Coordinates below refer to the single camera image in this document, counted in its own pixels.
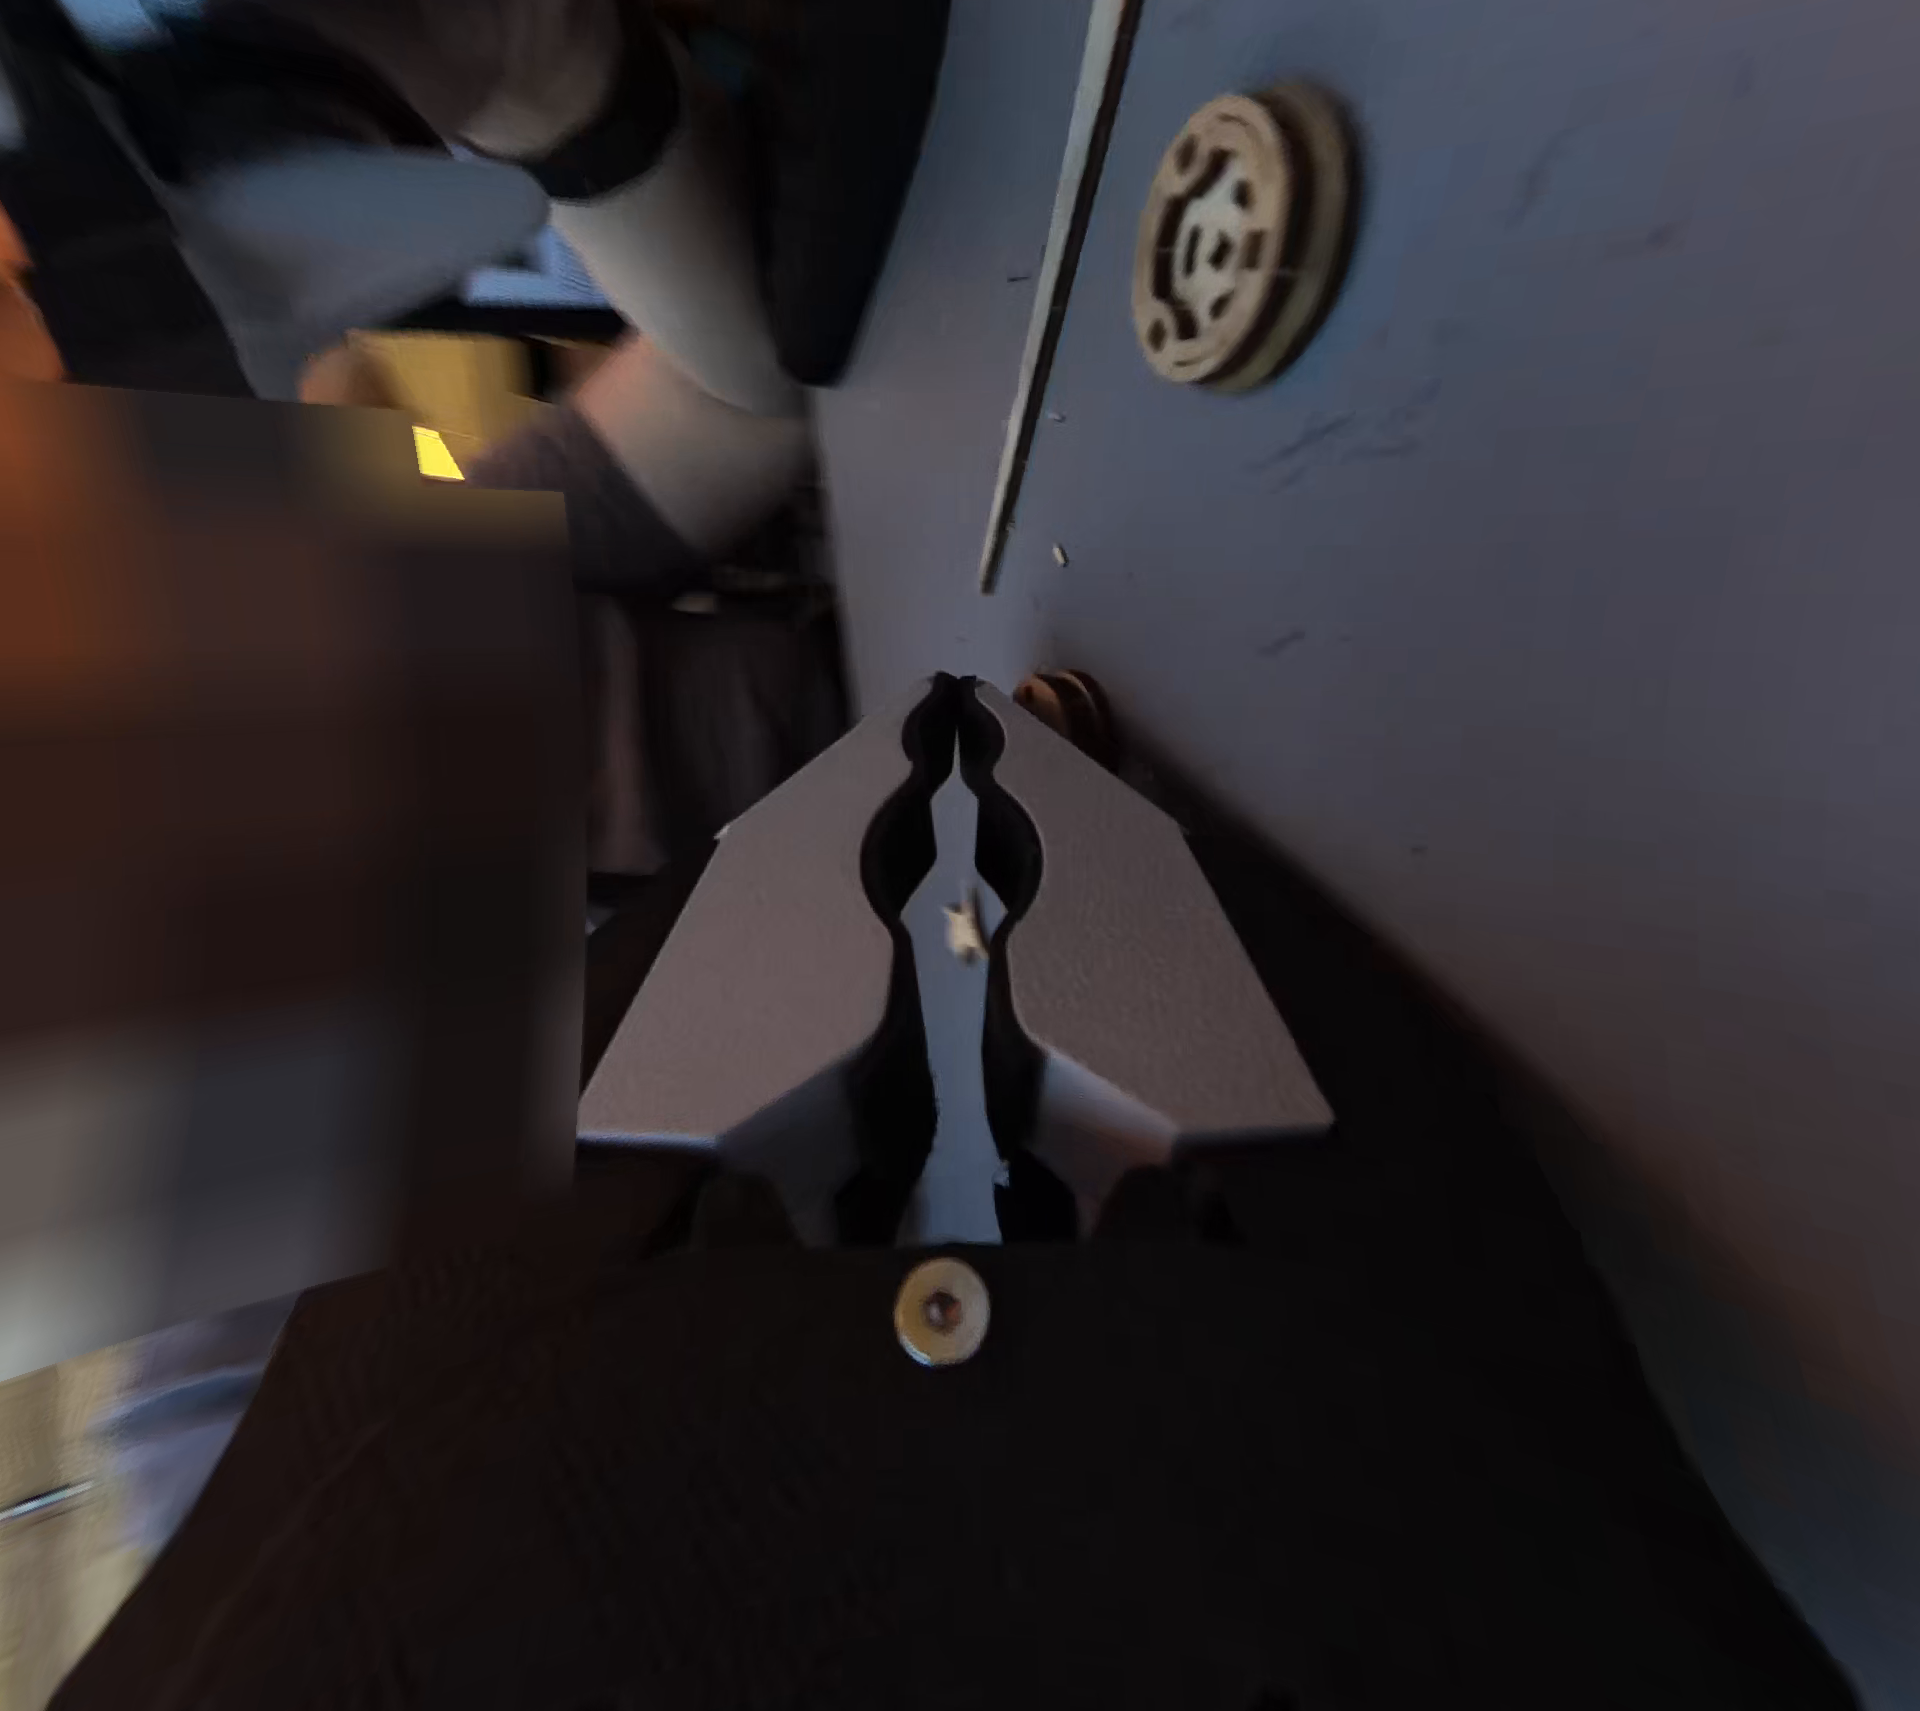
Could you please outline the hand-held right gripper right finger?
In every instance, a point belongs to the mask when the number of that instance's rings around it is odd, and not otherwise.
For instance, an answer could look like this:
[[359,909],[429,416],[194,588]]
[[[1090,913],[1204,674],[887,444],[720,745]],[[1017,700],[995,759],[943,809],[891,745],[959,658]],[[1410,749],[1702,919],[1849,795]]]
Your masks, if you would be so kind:
[[1121,1183],[1335,1123],[1178,821],[986,682],[956,725],[986,949],[980,1089],[1005,1243],[1070,1243]]

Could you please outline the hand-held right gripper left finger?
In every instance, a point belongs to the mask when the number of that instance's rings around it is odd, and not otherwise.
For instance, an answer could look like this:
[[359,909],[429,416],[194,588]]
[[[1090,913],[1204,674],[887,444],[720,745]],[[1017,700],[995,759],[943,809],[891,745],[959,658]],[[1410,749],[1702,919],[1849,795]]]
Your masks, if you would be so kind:
[[907,907],[963,684],[938,672],[730,823],[591,1075],[579,1145],[770,1185],[808,1243],[895,1245],[934,1147]]

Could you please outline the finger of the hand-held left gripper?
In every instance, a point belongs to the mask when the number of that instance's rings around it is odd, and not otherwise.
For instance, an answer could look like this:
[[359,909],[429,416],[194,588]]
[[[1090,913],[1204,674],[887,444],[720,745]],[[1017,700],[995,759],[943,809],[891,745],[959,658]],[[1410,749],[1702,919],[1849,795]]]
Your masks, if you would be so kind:
[[453,156],[272,156],[159,200],[264,400],[297,398],[309,360],[346,334],[517,256],[550,210],[517,166]]

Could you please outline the thick round wooden gear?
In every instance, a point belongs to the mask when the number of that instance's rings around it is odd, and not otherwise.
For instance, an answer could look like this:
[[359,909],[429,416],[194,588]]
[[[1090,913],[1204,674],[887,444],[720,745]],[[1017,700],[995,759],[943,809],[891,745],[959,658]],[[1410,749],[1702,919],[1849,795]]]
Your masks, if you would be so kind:
[[1244,396],[1292,368],[1353,260],[1365,162],[1343,100],[1310,78],[1198,106],[1157,168],[1130,316],[1166,384]]

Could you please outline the person's left forearm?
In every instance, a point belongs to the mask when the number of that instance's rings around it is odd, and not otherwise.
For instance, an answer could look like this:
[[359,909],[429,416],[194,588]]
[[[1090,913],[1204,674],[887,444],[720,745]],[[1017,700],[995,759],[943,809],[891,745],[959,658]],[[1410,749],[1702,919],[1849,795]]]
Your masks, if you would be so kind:
[[575,392],[641,498],[718,556],[811,468],[811,412],[774,348],[733,148],[687,126],[607,196],[555,206],[559,232],[634,336]]

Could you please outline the grey desk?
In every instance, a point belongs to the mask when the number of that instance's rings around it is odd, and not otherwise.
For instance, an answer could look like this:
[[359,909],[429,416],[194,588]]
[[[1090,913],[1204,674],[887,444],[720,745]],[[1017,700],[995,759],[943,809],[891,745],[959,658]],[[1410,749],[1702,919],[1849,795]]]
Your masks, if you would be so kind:
[[[997,594],[1093,0],[953,0],[821,408],[865,700],[1093,670],[1533,1071],[1669,1413],[1917,1707],[1917,0],[1145,0]],[[1141,354],[1187,118],[1348,108],[1278,380]]]

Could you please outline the black wristband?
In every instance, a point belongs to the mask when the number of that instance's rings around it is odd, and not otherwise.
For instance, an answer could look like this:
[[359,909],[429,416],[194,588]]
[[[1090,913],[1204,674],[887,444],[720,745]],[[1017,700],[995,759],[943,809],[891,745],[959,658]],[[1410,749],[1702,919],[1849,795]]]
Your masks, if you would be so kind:
[[670,40],[630,44],[607,104],[571,138],[520,160],[555,202],[589,204],[648,176],[676,138],[685,88]]

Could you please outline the black model kit box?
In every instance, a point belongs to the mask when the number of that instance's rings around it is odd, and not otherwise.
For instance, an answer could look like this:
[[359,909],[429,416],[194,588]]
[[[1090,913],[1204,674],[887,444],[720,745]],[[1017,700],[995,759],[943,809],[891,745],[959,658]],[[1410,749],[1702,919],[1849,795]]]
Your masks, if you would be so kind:
[[748,68],[774,348],[836,386],[882,278],[940,86],[950,0],[724,0]]

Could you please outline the thin pale stick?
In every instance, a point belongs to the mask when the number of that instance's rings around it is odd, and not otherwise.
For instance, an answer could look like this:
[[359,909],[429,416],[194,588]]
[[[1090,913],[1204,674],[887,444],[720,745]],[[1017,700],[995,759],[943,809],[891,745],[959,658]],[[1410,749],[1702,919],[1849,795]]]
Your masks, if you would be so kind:
[[1093,0],[1077,70],[1049,232],[1003,434],[992,500],[976,564],[976,592],[997,594],[1018,502],[1040,434],[1046,390],[1067,326],[1093,210],[1139,40],[1145,0]]

